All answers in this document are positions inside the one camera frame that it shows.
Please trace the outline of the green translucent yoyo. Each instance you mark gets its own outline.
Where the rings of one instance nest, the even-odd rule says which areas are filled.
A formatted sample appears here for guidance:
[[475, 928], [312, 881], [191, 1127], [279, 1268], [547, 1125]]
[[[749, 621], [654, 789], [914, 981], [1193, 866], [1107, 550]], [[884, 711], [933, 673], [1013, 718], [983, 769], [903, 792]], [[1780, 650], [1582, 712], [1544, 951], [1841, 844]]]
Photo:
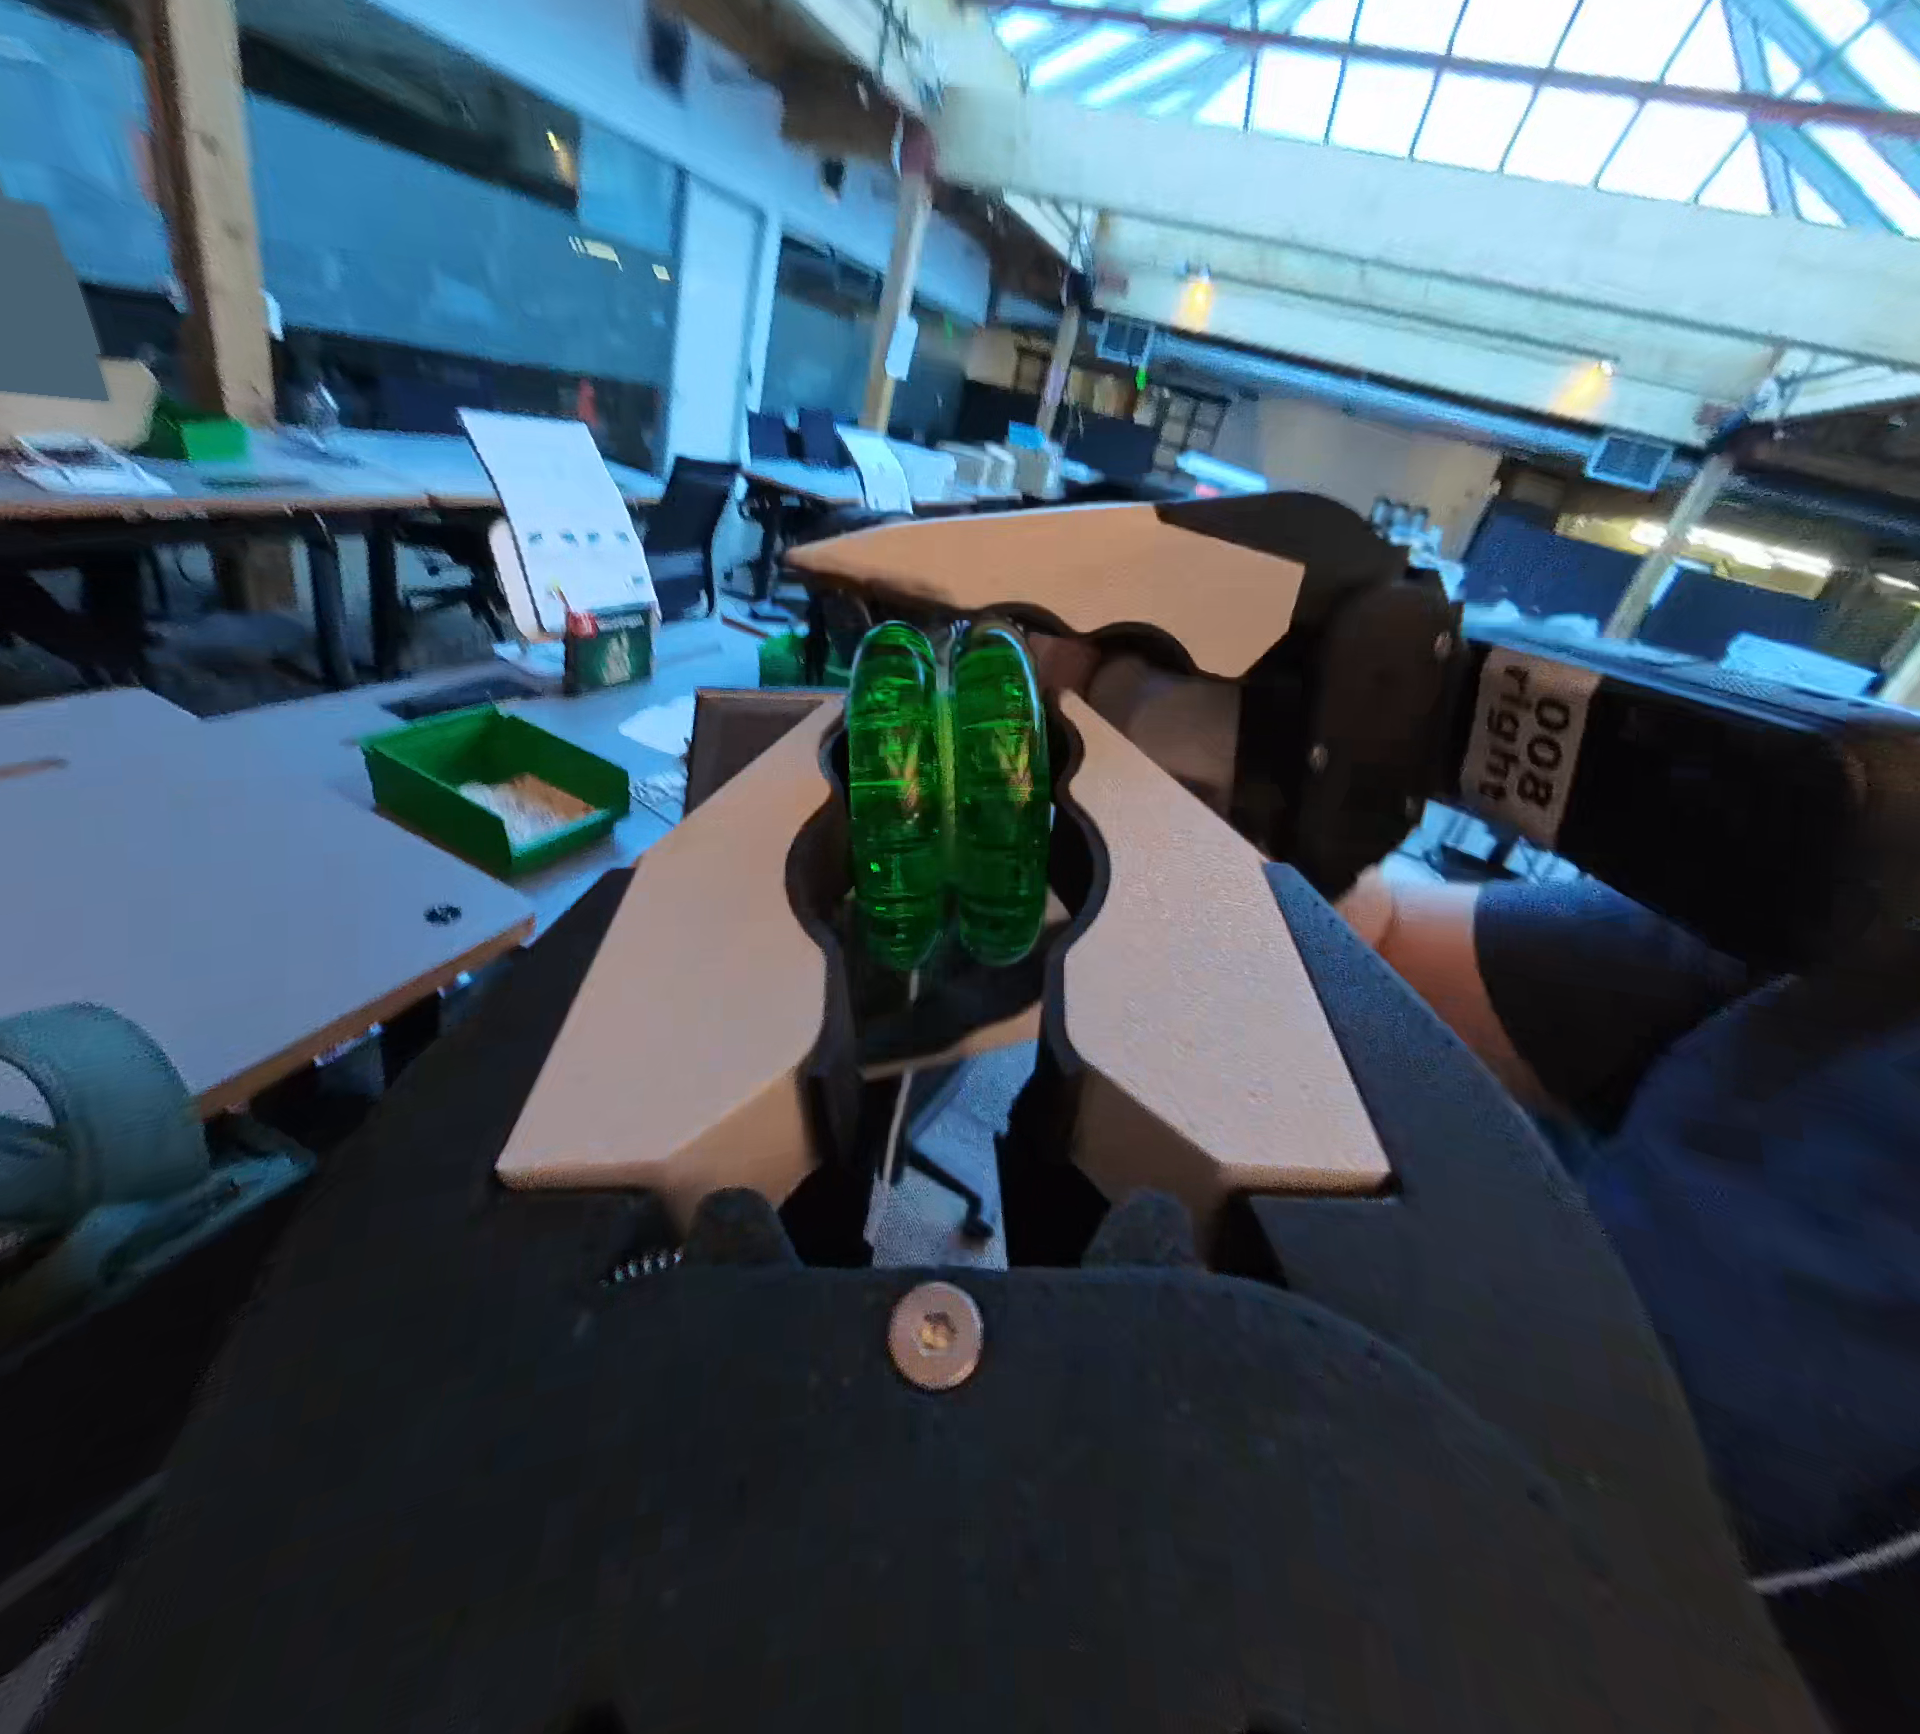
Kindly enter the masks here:
[[946, 642], [869, 631], [845, 709], [851, 890], [867, 955], [899, 977], [955, 945], [1006, 970], [1049, 901], [1052, 765], [1044, 690], [1006, 621]]

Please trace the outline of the black office chair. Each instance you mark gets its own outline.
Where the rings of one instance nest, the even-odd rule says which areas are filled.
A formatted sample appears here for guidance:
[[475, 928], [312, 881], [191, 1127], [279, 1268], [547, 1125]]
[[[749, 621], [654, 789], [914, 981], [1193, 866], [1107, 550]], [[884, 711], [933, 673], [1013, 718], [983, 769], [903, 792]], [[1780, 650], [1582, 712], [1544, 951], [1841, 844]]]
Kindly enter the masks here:
[[716, 543], [740, 489], [737, 463], [676, 456], [641, 537], [662, 625], [719, 614]]

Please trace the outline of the navy blue jacket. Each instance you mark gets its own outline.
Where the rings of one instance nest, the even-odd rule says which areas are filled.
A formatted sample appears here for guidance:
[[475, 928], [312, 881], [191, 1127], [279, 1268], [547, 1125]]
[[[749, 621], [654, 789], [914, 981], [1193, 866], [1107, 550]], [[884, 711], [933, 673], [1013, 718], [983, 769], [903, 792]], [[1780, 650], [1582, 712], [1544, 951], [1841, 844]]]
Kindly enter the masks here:
[[1579, 1167], [1822, 1710], [1916, 1731], [1916, 1000], [1761, 986]]

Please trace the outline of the wooden pillar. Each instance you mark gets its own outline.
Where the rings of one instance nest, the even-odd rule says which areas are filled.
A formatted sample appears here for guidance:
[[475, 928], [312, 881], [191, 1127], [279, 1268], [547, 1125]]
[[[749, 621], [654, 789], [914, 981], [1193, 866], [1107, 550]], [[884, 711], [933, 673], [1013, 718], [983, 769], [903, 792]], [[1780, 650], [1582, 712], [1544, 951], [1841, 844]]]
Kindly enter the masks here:
[[235, 0], [135, 0], [153, 167], [186, 302], [193, 405], [246, 427], [276, 423], [269, 320]]

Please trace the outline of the green box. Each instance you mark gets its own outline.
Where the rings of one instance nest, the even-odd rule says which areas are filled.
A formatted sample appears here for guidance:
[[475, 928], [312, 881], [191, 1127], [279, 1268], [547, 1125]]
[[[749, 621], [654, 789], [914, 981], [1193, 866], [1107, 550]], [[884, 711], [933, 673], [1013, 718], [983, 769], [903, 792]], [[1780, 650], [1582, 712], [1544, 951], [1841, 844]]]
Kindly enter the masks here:
[[161, 394], [141, 453], [194, 469], [241, 469], [253, 459], [253, 428], [231, 414]]

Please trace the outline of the white display board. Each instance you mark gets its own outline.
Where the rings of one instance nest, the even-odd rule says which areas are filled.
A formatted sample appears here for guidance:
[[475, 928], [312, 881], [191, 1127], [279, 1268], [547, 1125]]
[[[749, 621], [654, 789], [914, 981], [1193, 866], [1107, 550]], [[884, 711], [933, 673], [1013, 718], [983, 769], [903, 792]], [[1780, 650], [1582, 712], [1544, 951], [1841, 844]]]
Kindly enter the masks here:
[[519, 640], [659, 610], [643, 537], [586, 423], [471, 407], [458, 423], [498, 503], [493, 566]]
[[839, 424], [835, 438], [858, 477], [865, 512], [911, 520], [916, 503], [895, 442], [884, 433], [851, 424]]

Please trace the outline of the green plastic bin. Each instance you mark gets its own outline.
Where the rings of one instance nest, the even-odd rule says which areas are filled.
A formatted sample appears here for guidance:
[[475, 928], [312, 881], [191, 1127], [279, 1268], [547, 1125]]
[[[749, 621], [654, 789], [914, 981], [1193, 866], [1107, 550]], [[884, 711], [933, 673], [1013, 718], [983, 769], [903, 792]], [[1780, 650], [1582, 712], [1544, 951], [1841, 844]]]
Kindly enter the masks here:
[[361, 743], [379, 812], [498, 883], [606, 843], [632, 810], [617, 763], [495, 704]]

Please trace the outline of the stack of papers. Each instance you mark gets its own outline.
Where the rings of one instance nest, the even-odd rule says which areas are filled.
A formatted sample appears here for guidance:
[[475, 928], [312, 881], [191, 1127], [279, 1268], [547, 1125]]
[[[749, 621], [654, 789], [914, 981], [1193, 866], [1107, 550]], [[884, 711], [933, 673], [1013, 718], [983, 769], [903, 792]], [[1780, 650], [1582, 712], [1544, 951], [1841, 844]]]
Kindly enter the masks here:
[[177, 498], [174, 484], [127, 450], [90, 436], [15, 436], [4, 467], [29, 487], [63, 498]]

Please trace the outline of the person's right hand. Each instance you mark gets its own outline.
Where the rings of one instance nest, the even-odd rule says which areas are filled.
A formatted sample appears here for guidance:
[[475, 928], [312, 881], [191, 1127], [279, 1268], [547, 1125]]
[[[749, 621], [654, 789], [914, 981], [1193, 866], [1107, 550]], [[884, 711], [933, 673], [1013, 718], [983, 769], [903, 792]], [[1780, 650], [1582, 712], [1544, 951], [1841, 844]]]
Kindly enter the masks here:
[[1477, 953], [1482, 885], [1445, 883], [1402, 857], [1368, 866], [1337, 901], [1357, 938], [1384, 961], [1522, 1107], [1553, 1103], [1494, 1010]]

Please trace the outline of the small green carton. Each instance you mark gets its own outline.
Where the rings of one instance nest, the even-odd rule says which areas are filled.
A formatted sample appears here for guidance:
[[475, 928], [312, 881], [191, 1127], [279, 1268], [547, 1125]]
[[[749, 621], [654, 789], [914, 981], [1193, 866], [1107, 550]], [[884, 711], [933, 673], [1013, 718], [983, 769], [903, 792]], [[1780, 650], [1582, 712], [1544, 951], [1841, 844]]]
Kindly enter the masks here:
[[641, 600], [602, 609], [564, 603], [563, 693], [584, 698], [647, 682], [654, 676], [659, 604]]

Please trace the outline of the long grey desk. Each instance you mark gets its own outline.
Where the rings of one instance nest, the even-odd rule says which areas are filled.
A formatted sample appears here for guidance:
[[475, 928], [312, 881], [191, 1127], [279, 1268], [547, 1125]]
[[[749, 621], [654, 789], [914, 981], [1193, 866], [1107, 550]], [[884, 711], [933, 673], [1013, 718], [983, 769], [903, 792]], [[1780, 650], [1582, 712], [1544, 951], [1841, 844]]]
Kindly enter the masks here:
[[60, 460], [4, 447], [4, 638], [78, 666], [92, 684], [145, 676], [153, 645], [145, 562], [177, 548], [216, 561], [255, 544], [305, 559], [319, 673], [349, 690], [395, 680], [411, 642], [405, 539], [491, 556], [498, 490], [463, 436], [349, 433], [324, 447], [255, 430], [241, 459], [118, 453], [80, 477], [111, 490], [49, 489]]

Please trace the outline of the person's right forearm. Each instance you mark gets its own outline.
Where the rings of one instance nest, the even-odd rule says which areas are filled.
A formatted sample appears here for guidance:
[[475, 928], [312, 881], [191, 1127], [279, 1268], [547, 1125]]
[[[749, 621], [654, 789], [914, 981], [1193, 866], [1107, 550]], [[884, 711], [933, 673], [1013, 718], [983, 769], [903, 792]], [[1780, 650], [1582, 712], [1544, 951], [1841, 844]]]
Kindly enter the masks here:
[[1765, 974], [1590, 881], [1492, 883], [1472, 910], [1479, 977], [1549, 1113], [1604, 1141], [1646, 1075]]

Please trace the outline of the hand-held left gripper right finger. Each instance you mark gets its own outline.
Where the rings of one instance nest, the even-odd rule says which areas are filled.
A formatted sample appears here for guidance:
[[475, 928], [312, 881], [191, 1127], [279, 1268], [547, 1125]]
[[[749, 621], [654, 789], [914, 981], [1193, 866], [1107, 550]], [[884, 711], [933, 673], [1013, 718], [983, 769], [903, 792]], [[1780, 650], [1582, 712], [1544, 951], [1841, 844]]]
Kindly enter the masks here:
[[1046, 990], [1069, 1167], [1177, 1200], [1203, 1242], [1245, 1198], [1380, 1200], [1387, 1149], [1268, 864], [1078, 695], [1058, 822], [1090, 885]]

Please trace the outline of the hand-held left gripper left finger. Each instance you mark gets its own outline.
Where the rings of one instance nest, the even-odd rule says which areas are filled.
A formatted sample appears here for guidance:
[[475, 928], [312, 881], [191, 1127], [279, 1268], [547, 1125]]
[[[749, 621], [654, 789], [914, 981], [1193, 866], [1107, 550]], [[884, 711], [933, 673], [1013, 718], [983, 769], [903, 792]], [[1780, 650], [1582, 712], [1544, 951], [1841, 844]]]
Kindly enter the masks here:
[[817, 700], [637, 860], [495, 1161], [519, 1192], [789, 1202], [852, 1168], [863, 1075], [845, 702]]

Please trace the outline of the grey desk with plywood edge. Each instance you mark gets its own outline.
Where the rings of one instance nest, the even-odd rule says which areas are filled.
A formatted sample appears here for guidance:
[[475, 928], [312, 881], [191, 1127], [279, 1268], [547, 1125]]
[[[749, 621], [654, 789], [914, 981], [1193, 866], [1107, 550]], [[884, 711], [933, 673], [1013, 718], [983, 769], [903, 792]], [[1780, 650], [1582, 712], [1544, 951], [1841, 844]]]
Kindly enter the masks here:
[[111, 1009], [229, 1113], [533, 937], [512, 887], [146, 690], [4, 709], [2, 1010]]

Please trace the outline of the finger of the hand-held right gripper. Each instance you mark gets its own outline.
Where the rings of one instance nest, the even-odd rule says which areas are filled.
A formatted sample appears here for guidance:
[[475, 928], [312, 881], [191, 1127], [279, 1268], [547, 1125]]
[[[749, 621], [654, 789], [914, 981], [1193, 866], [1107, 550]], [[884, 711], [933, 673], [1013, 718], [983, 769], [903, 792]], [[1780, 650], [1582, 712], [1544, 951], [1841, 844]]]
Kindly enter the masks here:
[[787, 573], [873, 614], [1023, 618], [1085, 642], [1142, 638], [1237, 680], [1300, 614], [1302, 562], [1136, 503], [897, 520], [790, 546]]
[[685, 814], [692, 814], [740, 773], [843, 697], [821, 689], [700, 689], [685, 755]]

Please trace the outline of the cardboard box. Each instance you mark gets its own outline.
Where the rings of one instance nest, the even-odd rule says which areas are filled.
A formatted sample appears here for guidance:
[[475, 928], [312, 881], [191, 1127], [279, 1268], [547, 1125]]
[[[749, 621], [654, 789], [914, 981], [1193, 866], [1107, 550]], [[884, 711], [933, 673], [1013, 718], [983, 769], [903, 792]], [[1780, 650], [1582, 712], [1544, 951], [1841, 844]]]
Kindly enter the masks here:
[[100, 357], [100, 398], [2, 394], [2, 442], [67, 436], [98, 441], [111, 449], [141, 447], [150, 433], [161, 396], [150, 366], [139, 359]]

